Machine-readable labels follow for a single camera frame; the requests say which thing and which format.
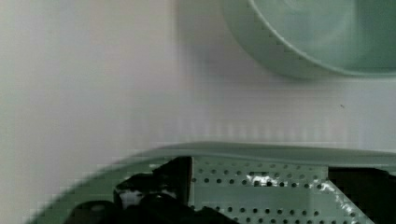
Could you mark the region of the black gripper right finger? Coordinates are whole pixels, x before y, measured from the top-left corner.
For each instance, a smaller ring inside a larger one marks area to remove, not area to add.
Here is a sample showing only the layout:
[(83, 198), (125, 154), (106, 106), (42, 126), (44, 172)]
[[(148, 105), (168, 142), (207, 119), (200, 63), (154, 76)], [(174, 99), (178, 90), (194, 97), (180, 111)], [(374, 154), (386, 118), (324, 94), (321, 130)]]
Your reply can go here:
[(395, 224), (395, 176), (375, 168), (334, 168), (329, 179), (374, 224)]

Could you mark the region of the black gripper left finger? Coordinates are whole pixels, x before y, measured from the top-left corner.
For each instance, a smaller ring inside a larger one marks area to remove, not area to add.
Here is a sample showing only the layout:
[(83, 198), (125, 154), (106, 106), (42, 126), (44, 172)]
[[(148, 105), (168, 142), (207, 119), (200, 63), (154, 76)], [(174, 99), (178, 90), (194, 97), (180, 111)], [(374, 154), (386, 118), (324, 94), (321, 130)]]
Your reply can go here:
[(213, 208), (189, 207), (191, 180), (192, 158), (177, 157), (120, 182), (111, 202), (75, 206), (64, 224), (239, 224)]

